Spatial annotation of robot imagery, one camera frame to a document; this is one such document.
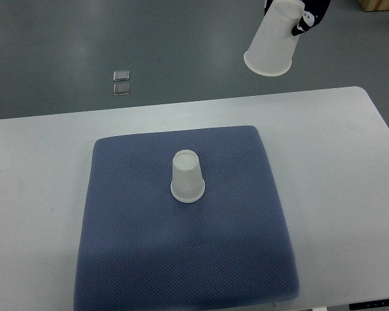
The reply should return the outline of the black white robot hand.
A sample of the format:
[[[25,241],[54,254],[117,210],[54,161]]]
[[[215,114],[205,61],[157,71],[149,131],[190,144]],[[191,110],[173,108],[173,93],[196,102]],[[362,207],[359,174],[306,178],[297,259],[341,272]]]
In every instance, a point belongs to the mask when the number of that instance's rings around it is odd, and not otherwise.
[[[330,1],[265,1],[264,18],[257,35],[264,38],[294,38],[324,18]]]

